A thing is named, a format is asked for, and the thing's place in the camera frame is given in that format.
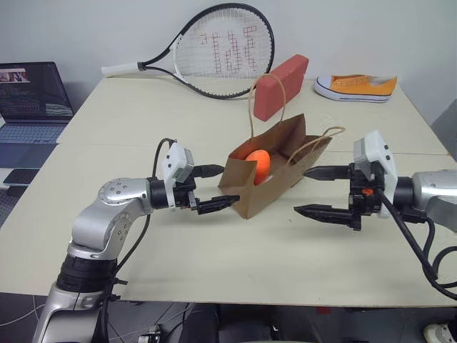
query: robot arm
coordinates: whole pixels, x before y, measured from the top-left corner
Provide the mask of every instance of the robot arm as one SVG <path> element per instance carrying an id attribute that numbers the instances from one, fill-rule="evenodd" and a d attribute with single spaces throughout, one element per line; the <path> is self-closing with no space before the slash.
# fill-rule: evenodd
<path id="1" fill-rule="evenodd" d="M 171 145 L 162 167 L 164 180 L 107 182 L 76 218 L 65 261 L 51 286 L 33 343 L 102 342 L 97 337 L 104 325 L 101 305 L 111 296 L 113 284 L 126 284 L 115 277 L 117 258 L 136 219 L 163 208 L 210 213 L 239 200 L 238 196 L 222 196 L 200 202 L 194 195 L 194 177 L 215 176 L 224 168 L 194 168 L 191 152 L 177 143 Z"/>
<path id="2" fill-rule="evenodd" d="M 418 172 L 410 177 L 397 177 L 393 155 L 381 135 L 371 132 L 354 144 L 354 163 L 348 166 L 317 166 L 305 176 L 321 181 L 349 179 L 348 209 L 334 209 L 329 205 L 311 204 L 295 207 L 301 215 L 320 222 L 344 224 L 361 230 L 361 216 L 377 213 L 386 218 L 392 215 L 402 234 L 420 260 L 427 280 L 447 297 L 457 300 L 457 294 L 447 288 L 457 282 L 439 284 L 438 268 L 441 260 L 457 247 L 440 252 L 431 264 L 428 253 L 433 242 L 434 222 L 457 232 L 457 170 Z M 424 248 L 420 248 L 405 222 L 429 225 Z"/>

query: racket handle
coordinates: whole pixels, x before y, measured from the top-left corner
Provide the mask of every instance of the racket handle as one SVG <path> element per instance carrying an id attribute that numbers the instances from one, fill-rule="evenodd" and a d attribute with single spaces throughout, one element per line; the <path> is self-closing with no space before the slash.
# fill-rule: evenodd
<path id="1" fill-rule="evenodd" d="M 101 67 L 101 74 L 103 75 L 103 77 L 131 74 L 131 73 L 135 73 L 137 71 L 139 71 L 137 62 L 119 64 L 118 66 Z"/>

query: white wall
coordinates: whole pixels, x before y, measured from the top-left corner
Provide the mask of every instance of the white wall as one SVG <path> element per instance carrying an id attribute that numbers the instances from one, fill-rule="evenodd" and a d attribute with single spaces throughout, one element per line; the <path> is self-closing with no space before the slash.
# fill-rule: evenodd
<path id="1" fill-rule="evenodd" d="M 55 61 L 79 108 L 100 66 L 155 56 L 194 14 L 218 2 L 0 0 L 0 61 Z M 311 60 L 308 79 L 398 75 L 429 124 L 456 98 L 456 0 L 245 2 L 273 27 L 275 65 L 300 53 Z"/>

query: tennis racket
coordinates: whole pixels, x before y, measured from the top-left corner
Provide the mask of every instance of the tennis racket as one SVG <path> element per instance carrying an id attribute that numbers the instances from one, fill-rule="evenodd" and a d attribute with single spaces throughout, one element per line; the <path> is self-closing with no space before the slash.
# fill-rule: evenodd
<path id="1" fill-rule="evenodd" d="M 151 64 L 172 55 L 175 71 Z M 265 16 L 245 4 L 220 4 L 197 14 L 156 58 L 101 68 L 104 77 L 157 70 L 204 96 L 228 99 L 246 94 L 268 73 L 274 38 Z"/>

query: table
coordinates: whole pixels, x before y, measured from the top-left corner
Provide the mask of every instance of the table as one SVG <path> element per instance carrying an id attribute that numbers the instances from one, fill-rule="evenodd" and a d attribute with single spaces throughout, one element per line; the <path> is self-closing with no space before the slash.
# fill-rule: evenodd
<path id="1" fill-rule="evenodd" d="M 66 254 L 71 225 L 116 177 L 147 177 L 155 147 L 62 144 L 19 200 L 0 230 L 0 292 L 47 294 Z M 193 149 L 197 164 L 224 164 L 216 147 Z M 449 156 L 394 154 L 400 175 L 456 168 Z M 325 152 L 317 164 L 347 164 L 352 154 Z M 219 194 L 219 178 L 197 182 L 196 195 Z M 131 260 L 121 270 L 125 300 L 307 304 L 352 307 L 455 306 L 426 281 L 392 219 L 363 219 L 361 232 L 301 217 L 310 203 L 347 206 L 348 182 L 304 179 L 253 219 L 233 209 L 198 216 L 157 210 Z M 123 252 L 144 223 L 132 226 Z M 422 244 L 423 225 L 410 228 Z M 431 256 L 457 237 L 437 226 Z M 455 276 L 456 256 L 442 275 Z"/>
<path id="2" fill-rule="evenodd" d="M 306 115 L 309 134 L 322 134 L 330 126 L 347 128 L 328 151 L 351 152 L 356 140 L 377 129 L 394 153 L 447 154 L 400 86 L 385 104 L 370 104 L 329 100 L 305 81 L 287 104 L 286 118 L 300 113 Z M 279 117 L 255 119 L 254 131 L 266 131 Z M 209 99 L 168 77 L 110 78 L 94 89 L 58 143 L 156 146 L 169 136 L 189 147 L 231 151 L 249 135 L 246 97 Z"/>

